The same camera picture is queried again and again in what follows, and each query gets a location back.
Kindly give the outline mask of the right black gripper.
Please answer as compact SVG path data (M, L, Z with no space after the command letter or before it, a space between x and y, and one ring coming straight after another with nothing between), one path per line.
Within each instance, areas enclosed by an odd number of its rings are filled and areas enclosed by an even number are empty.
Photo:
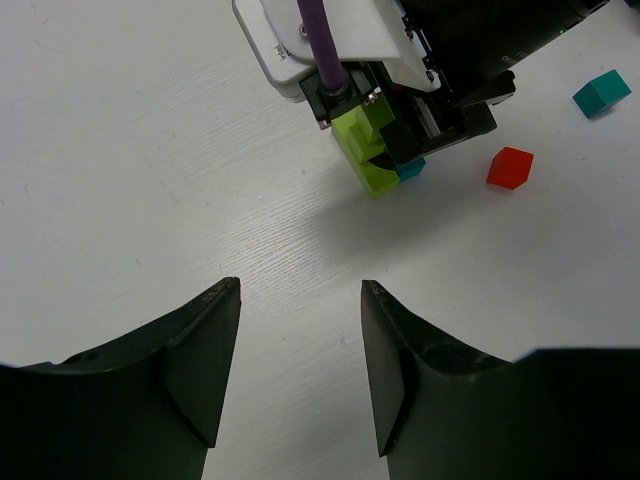
M405 34L424 50L423 72L440 87L423 92L379 68L394 119L382 127L396 164L442 150L496 128L489 109L515 93L515 75L499 59L507 1L402 1Z

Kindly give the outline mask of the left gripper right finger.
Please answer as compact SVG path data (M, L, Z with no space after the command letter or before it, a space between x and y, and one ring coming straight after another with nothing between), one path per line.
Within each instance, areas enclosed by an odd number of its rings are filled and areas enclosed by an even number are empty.
M508 362L361 287L378 453L393 479L635 479L639 352L539 349Z

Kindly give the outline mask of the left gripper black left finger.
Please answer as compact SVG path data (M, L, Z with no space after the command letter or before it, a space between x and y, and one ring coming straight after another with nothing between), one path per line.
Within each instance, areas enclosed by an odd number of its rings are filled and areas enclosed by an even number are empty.
M67 360L1 369L5 479L198 479L217 440L241 310L226 277Z

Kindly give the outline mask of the green cube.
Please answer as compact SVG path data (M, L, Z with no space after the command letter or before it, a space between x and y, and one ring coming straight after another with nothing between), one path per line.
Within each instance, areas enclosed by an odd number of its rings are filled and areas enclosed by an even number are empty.
M356 122L367 143L381 140L380 129L395 119L386 98L380 95L372 103L356 109Z

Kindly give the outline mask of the red cube front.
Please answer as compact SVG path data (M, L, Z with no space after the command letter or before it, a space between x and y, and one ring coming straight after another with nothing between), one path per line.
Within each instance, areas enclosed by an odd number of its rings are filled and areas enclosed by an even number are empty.
M505 147L493 158L486 182L515 190L528 181L533 161L533 153Z

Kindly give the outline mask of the teal cube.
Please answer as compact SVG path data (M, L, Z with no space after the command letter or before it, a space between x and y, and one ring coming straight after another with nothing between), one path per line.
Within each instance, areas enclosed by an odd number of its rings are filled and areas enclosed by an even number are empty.
M583 115L591 120L612 109L631 93L618 71L610 70L586 83L573 95L573 100Z

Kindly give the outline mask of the teal arch block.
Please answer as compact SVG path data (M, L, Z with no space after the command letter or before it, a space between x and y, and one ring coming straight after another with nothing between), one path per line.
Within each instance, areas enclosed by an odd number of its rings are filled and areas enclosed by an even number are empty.
M396 174L399 177L399 182L405 182L417 175L419 175L426 165L424 158L414 159L406 164L397 165L395 167Z

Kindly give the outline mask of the green arch block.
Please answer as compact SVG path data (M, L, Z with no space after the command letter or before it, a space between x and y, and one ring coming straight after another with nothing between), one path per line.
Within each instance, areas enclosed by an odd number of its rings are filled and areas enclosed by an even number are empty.
M394 190L399 184L399 177L394 169L384 169L372 163L379 155L363 164L358 164L351 155L347 146L347 130L351 125L357 124L358 107L335 119L332 122L331 133L365 192L370 198L375 199Z

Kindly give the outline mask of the green rectangular block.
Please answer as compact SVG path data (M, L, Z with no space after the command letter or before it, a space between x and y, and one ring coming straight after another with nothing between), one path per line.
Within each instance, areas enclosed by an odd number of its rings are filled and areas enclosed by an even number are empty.
M385 143L377 130L371 130L370 136L359 124L351 125L347 130L347 146L358 164L369 162L385 151Z

